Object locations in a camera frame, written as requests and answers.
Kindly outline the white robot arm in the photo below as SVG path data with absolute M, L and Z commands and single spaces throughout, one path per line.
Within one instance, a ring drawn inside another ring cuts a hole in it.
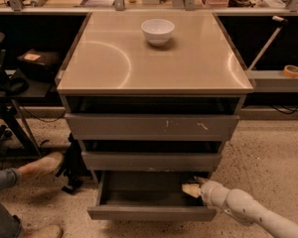
M 219 208 L 241 224 L 257 224 L 274 238 L 298 238 L 297 223 L 267 209 L 244 190 L 194 177 L 182 183 L 182 191 L 200 197 L 208 207 Z

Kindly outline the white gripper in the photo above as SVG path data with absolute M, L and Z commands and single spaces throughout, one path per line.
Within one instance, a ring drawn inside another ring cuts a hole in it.
M 223 206 L 229 189 L 222 184 L 210 181 L 207 178 L 194 176 L 197 183 L 183 183 L 182 191 L 194 198 L 202 196 L 203 202 L 207 206 Z

